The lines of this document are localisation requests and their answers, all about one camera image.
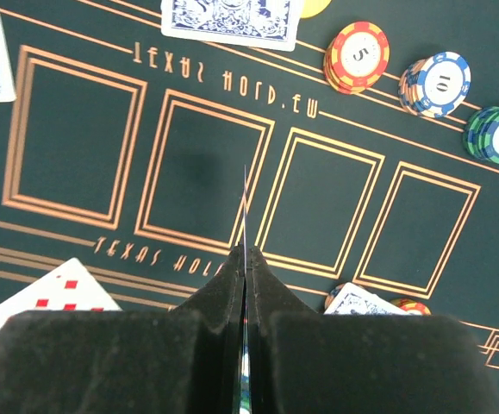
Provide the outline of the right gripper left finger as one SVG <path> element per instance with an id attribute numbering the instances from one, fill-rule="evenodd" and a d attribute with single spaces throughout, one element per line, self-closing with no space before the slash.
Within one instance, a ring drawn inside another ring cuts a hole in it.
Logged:
<path id="1" fill-rule="evenodd" d="M 0 413 L 236 413 L 246 253 L 177 308 L 27 310 L 0 330 Z"/>

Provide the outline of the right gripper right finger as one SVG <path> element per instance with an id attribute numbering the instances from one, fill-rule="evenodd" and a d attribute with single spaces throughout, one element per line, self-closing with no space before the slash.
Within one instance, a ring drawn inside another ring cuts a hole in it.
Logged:
<path id="1" fill-rule="evenodd" d="M 256 413 L 499 413 L 471 332 L 445 316 L 322 315 L 246 251 Z"/>

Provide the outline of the card dealt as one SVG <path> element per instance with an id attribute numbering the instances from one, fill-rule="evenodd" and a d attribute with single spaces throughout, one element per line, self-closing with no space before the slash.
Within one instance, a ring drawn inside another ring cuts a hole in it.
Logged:
<path id="1" fill-rule="evenodd" d="M 325 315 L 408 315 L 366 289 L 347 282 L 336 286 L 325 302 Z"/>
<path id="2" fill-rule="evenodd" d="M 302 1 L 177 0 L 161 3 L 165 36 L 292 51 Z"/>

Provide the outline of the orange chips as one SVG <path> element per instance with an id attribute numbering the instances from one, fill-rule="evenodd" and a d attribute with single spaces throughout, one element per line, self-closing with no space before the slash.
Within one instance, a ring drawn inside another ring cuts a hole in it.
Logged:
<path id="1" fill-rule="evenodd" d="M 326 81 L 339 93 L 352 95 L 374 85 L 390 59 L 384 31 L 372 22 L 353 22 L 331 41 L 323 58 Z"/>
<path id="2" fill-rule="evenodd" d="M 391 300 L 390 302 L 395 307 L 408 312 L 408 314 L 423 316 L 429 316 L 432 314 L 432 312 L 425 304 L 415 301 L 411 298 L 396 298 Z"/>

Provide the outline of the eight of diamonds card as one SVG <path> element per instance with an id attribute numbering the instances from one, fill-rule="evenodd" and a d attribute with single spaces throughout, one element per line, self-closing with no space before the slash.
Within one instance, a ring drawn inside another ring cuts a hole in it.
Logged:
<path id="1" fill-rule="evenodd" d="M 0 329 L 24 311 L 118 311 L 121 307 L 76 258 L 0 304 Z"/>

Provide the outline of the five of hearts card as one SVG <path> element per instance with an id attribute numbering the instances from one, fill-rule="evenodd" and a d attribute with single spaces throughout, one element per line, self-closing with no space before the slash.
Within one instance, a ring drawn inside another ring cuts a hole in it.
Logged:
<path id="1" fill-rule="evenodd" d="M 243 192 L 242 192 L 242 238 L 244 276 L 247 272 L 247 243 L 246 243 L 246 215 L 247 215 L 247 175 L 246 165 L 243 167 Z"/>

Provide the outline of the green chips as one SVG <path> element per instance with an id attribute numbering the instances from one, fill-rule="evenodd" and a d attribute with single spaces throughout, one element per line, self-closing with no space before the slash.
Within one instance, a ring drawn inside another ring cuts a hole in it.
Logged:
<path id="1" fill-rule="evenodd" d="M 476 111 L 465 126 L 462 142 L 472 157 L 499 164 L 499 107 Z"/>

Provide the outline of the yellow big blind button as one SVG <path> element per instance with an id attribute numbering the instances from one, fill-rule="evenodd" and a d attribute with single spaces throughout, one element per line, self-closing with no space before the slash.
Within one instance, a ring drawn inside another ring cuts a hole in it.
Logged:
<path id="1" fill-rule="evenodd" d="M 331 0 L 304 0 L 301 18 L 307 19 L 319 15 L 330 3 Z"/>

